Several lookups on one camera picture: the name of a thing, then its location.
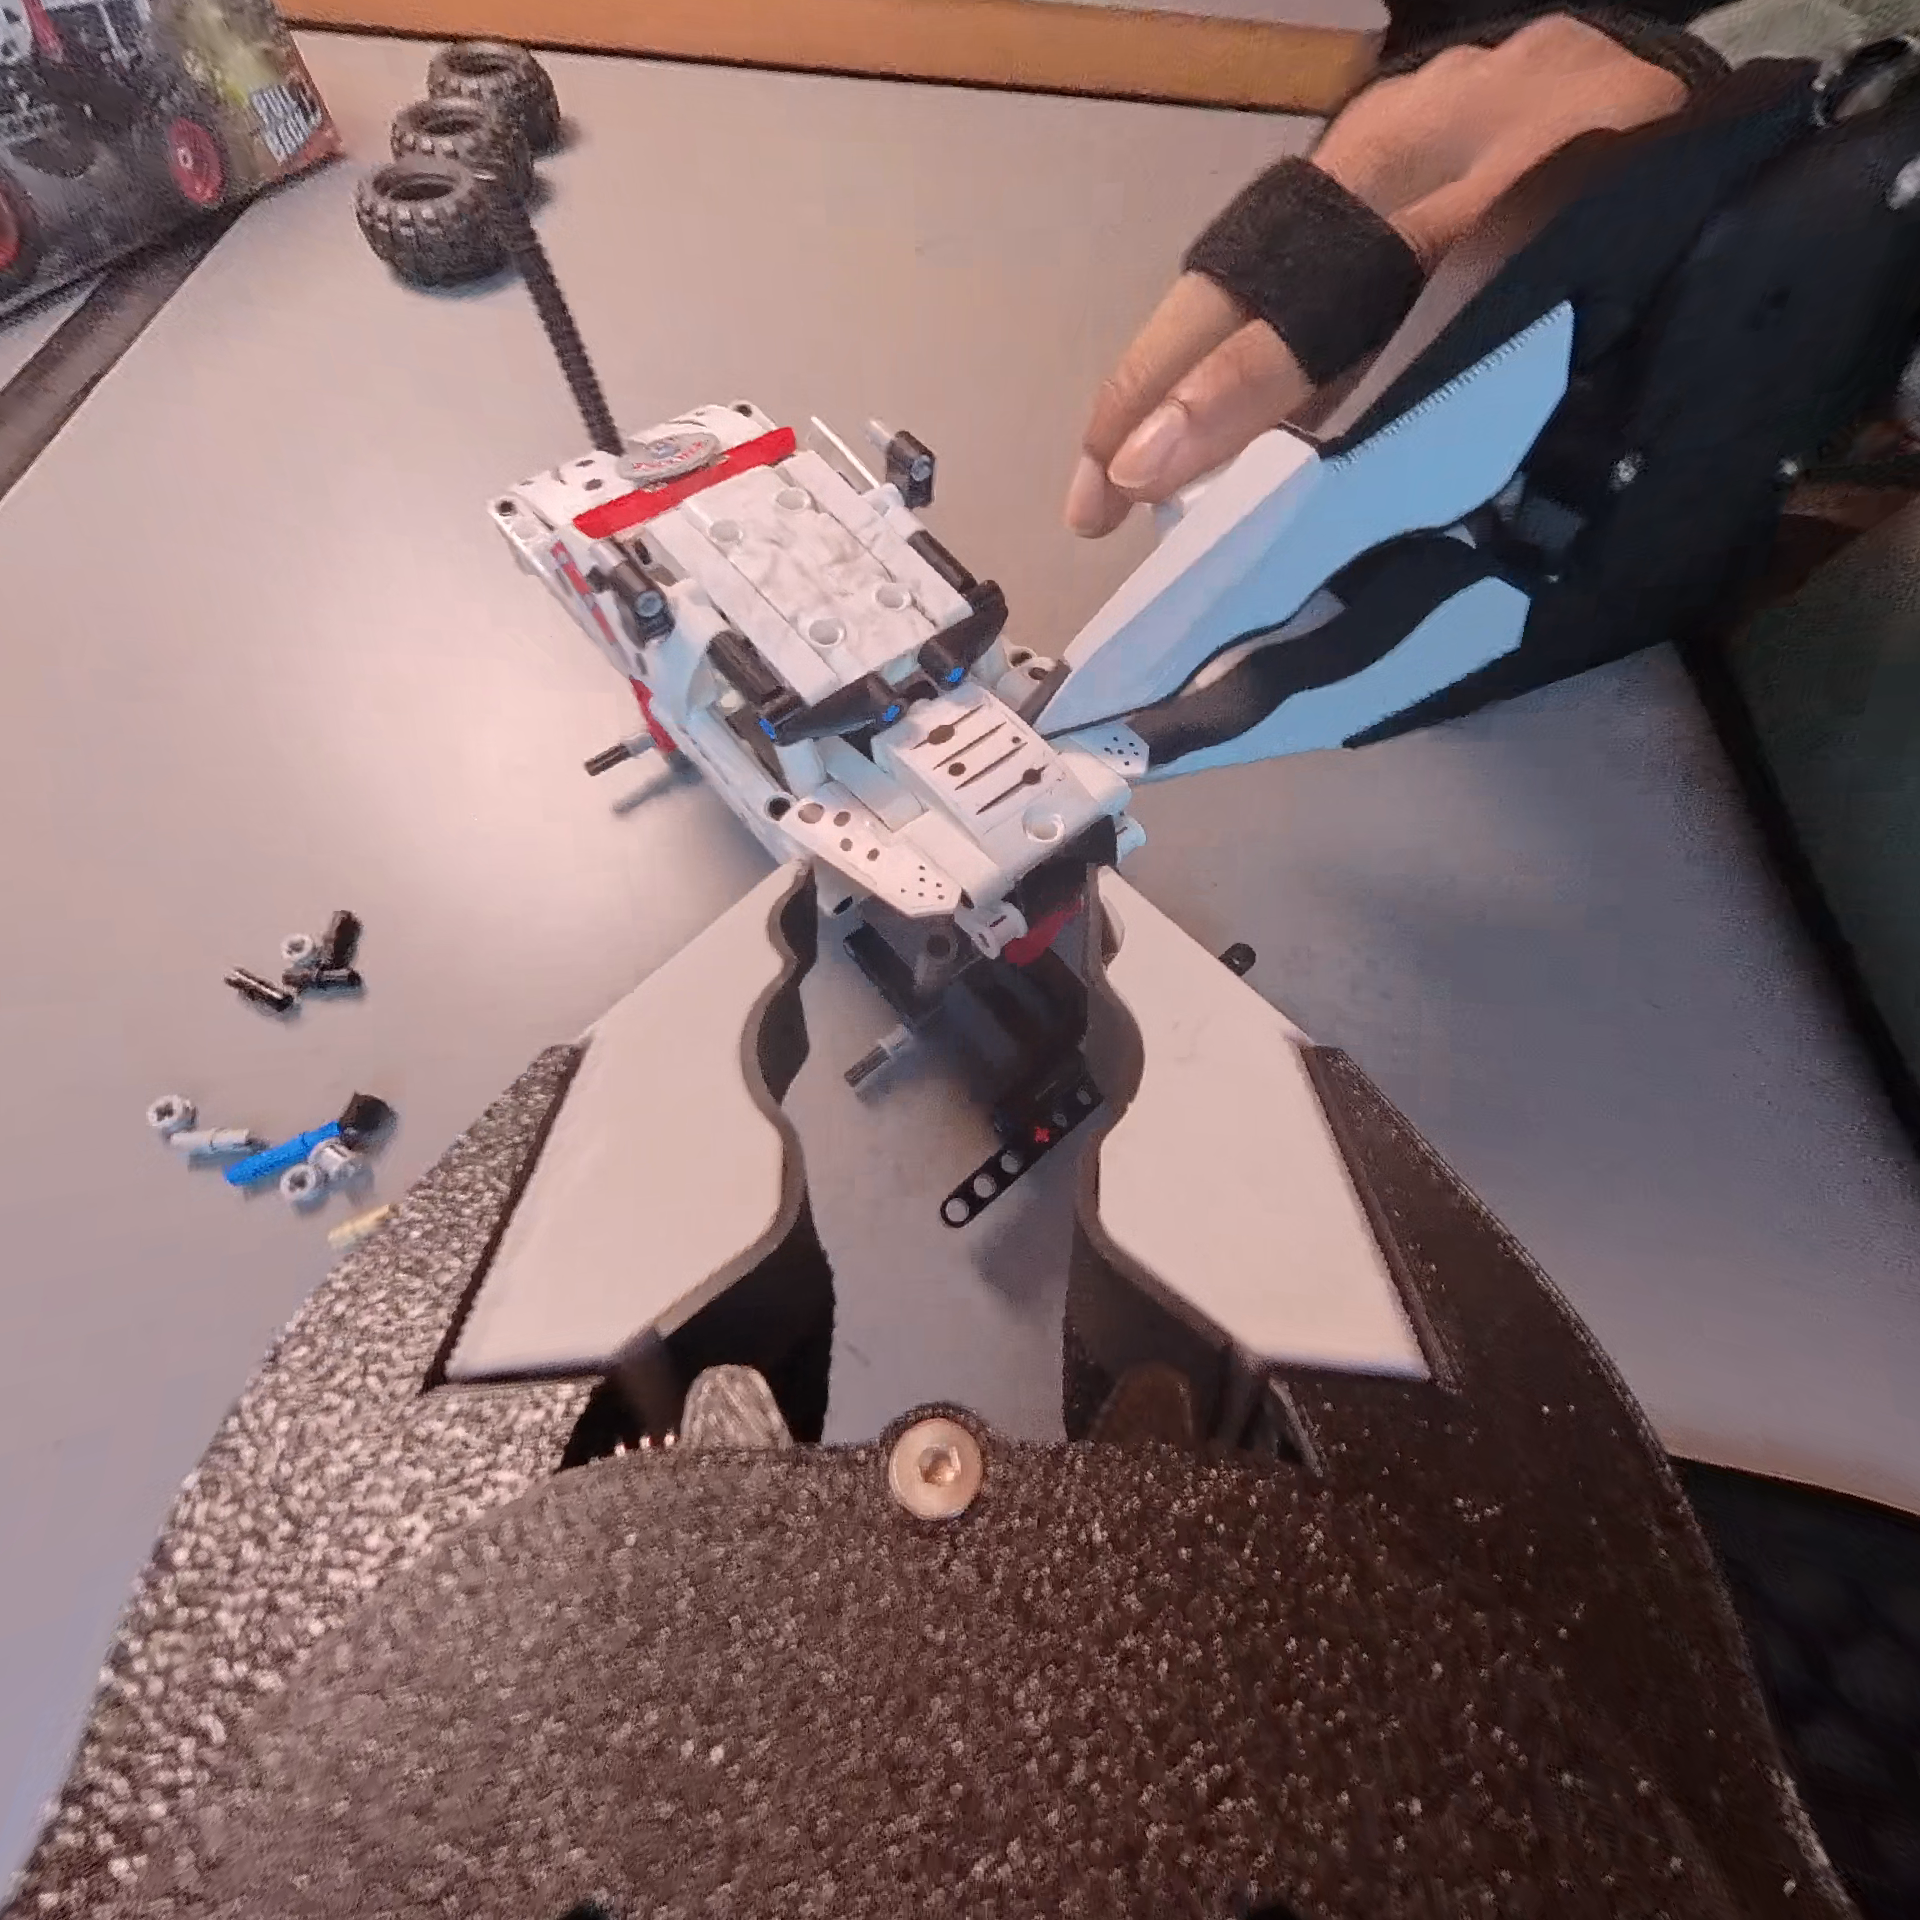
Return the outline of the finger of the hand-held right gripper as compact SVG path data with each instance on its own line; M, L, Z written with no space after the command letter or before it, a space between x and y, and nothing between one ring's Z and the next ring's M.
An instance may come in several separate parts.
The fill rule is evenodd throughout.
M1322 753L1417 728L1506 663L1531 600L1499 576L1379 576L1304 637L1138 710L1138 781Z
M1569 380L1560 299L1349 452L1273 427L1187 494L1158 545L1070 637L1040 733L1173 694L1233 633L1294 617L1382 542L1442 532L1510 482Z

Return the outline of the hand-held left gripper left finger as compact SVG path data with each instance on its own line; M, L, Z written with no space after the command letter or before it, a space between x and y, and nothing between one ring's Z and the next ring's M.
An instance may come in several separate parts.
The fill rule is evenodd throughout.
M784 1097L818 954L810 868L779 868L618 1000L542 1121L487 1245L448 1381L599 1381L630 1433L753 1369L794 1440L830 1412L836 1290Z

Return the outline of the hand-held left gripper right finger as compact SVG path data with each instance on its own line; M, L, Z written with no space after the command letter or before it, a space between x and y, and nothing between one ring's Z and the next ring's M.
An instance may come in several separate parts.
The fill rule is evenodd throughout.
M1294 1373L1431 1381L1379 1212L1297 1022L1110 868L1091 871L1087 1065L1063 1420L1173 1369L1200 1437L1248 1443Z

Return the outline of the cluster of small lego pieces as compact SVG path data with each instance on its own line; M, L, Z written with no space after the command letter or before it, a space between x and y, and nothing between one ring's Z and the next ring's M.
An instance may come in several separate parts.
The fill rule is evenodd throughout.
M342 905L315 932L284 935L273 972L228 965L223 988L259 1019L293 1022L308 1001L362 996L362 940L362 915ZM373 1092L352 1092L333 1118L265 1135L252 1125L210 1125L192 1097L164 1092L145 1102L143 1125L179 1162L219 1173L230 1191L273 1191L287 1212L312 1215L373 1179L373 1160L394 1135L399 1111Z

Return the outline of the white lego monster truck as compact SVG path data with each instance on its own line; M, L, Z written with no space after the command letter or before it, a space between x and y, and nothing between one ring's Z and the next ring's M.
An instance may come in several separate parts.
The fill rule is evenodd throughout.
M854 488L752 402L619 439L527 211L483 184L593 446L493 497L493 525L632 686L640 733L684 761L818 907L895 1016L850 1072L869 1084L929 1025L976 1022L994 1150L948 1197L958 1229L1096 1108L1085 994L1058 954L1091 866L1142 847L1123 726L1043 741L1052 659L1011 645L994 582L918 520L929 458L884 452Z

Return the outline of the dark cardboard lego box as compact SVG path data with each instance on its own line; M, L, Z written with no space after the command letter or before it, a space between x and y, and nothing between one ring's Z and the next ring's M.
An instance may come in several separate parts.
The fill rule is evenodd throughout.
M4 3L4 320L338 151L273 3Z

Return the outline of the person's right hand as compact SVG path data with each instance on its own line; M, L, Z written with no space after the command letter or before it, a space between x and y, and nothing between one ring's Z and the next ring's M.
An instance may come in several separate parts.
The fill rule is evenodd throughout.
M1507 187L1684 99L1679 72L1569 12L1363 86L1304 161L1248 184L1187 247L1091 404L1070 532L1110 534L1260 430L1307 421Z

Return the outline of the wood edged table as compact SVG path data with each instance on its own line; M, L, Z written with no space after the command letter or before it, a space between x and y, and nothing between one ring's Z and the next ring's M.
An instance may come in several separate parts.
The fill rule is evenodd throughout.
M1325 117L1379 33L1105 3L280 3L293 26Z

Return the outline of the black wrist rest pad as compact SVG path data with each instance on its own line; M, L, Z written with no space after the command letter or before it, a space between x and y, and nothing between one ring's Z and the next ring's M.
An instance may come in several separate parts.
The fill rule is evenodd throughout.
M1917 1917L1917 1518L1700 1458L1673 1465L1838 1879L1864 1917Z

